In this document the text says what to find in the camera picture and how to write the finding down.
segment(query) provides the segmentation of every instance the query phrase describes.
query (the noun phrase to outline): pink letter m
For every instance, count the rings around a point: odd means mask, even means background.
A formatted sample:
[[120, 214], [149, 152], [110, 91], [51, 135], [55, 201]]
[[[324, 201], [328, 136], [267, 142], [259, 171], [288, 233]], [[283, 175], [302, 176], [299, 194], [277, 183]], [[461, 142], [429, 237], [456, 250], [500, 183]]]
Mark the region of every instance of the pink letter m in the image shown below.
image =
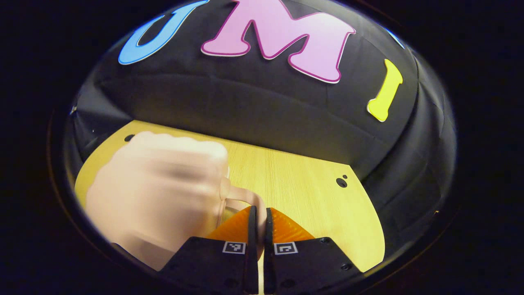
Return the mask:
[[274, 59], [306, 37], [302, 50], [289, 56], [289, 64], [321, 81], [340, 81], [339, 62], [348, 36], [355, 33], [353, 27], [326, 13], [293, 19], [281, 0], [233, 1], [238, 4], [216, 37], [202, 44], [204, 54], [241, 56], [248, 53], [251, 45], [244, 36], [253, 23], [265, 59]]

